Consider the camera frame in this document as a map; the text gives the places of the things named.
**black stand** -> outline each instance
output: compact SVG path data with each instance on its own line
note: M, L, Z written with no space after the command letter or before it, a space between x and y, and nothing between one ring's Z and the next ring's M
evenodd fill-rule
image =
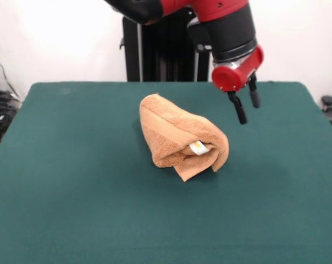
M128 81L208 81L209 53L197 53L187 31L191 8L150 25L123 18Z

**green felt surface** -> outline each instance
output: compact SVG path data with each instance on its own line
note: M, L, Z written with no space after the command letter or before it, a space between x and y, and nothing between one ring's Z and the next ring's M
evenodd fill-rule
M36 84L0 146L0 264L332 263L332 127L298 83ZM158 92L230 141L218 173L158 169L139 123Z

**white wall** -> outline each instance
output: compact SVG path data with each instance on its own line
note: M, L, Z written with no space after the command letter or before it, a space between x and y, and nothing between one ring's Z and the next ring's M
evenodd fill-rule
M332 0L252 0L260 80L332 95ZM125 81L122 16L103 0L0 0L0 61L24 98L38 81Z

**rolled towel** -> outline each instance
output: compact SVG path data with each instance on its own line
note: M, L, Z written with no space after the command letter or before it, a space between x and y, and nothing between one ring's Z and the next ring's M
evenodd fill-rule
M158 94L142 100L140 122L154 164L174 167L184 182L209 167L217 172L228 159L228 138L219 128Z

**orange towel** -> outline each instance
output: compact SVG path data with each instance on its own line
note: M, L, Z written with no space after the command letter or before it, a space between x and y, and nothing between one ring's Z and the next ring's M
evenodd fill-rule
M191 114L158 94L140 104L140 121L154 164L174 167L183 181L227 161L227 136L208 119Z

